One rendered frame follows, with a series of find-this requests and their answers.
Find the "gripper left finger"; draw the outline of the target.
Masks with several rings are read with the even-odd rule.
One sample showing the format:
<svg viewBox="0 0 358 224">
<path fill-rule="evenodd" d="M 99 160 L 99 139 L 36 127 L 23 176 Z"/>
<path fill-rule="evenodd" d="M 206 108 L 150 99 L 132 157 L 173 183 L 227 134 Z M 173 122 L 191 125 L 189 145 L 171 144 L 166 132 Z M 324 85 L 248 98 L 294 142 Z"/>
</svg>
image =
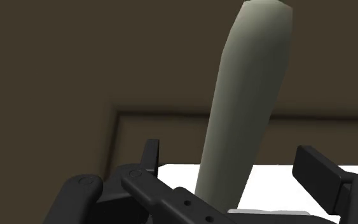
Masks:
<svg viewBox="0 0 358 224">
<path fill-rule="evenodd" d="M 171 189 L 158 174 L 159 140 L 146 141 L 141 162 L 123 165 L 118 184 L 152 217 L 153 224 L 232 224 L 217 211 L 184 188 Z M 103 180 L 94 174 L 69 178 L 62 185 L 43 224 L 88 224 L 100 199 Z"/>
</svg>

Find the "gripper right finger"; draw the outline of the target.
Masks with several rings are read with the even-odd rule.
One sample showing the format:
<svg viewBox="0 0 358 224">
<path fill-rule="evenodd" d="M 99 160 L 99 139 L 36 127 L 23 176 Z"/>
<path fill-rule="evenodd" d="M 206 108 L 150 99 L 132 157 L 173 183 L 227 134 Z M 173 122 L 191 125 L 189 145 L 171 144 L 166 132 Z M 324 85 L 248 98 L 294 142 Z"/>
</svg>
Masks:
<svg viewBox="0 0 358 224">
<path fill-rule="evenodd" d="M 339 224 L 358 224 L 358 174 L 344 171 L 311 146 L 298 146 L 293 177 Z"/>
</svg>

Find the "tall pale grey-green vase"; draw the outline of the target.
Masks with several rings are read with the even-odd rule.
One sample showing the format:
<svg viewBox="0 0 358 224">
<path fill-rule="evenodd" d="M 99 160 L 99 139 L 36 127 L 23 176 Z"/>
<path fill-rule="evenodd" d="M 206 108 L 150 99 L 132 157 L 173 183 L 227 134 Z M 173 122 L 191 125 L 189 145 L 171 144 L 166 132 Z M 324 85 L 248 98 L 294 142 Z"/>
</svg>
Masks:
<svg viewBox="0 0 358 224">
<path fill-rule="evenodd" d="M 246 0 L 227 37 L 195 195 L 222 213 L 238 207 L 289 63 L 293 9 Z"/>
</svg>

